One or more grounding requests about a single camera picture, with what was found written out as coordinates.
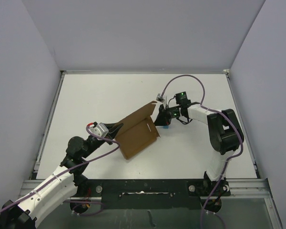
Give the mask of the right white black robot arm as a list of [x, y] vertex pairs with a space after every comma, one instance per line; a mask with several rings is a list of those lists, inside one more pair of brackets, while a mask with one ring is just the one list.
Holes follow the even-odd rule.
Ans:
[[186, 92], [175, 94], [174, 99], [176, 106], [170, 107], [163, 96], [157, 95], [156, 100], [162, 104], [154, 124], [155, 126], [169, 126], [171, 120], [176, 119], [184, 125], [193, 120], [207, 125], [214, 153], [205, 172], [208, 180], [202, 183], [202, 188], [206, 194], [213, 195], [220, 188], [218, 180], [225, 178], [229, 158], [237, 149], [243, 148], [244, 134], [236, 114], [232, 109], [212, 110], [202, 106], [199, 102], [191, 102]]

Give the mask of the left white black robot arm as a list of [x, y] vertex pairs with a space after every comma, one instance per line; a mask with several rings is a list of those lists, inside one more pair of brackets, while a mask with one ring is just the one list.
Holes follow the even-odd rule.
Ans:
[[115, 140], [123, 123], [90, 123], [86, 126], [87, 139], [74, 136], [68, 141], [66, 156], [54, 172], [27, 195], [7, 201], [0, 210], [0, 229], [36, 229], [59, 205], [70, 197], [82, 196], [87, 191], [83, 175], [89, 164], [86, 160], [104, 143]]

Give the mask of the brown cardboard paper box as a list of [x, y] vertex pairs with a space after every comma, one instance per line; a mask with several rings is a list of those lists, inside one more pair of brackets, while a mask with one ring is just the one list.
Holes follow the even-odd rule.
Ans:
[[120, 151], [126, 160], [131, 159], [160, 137], [151, 118], [156, 101], [142, 106], [119, 124], [123, 124], [115, 140], [120, 143]]

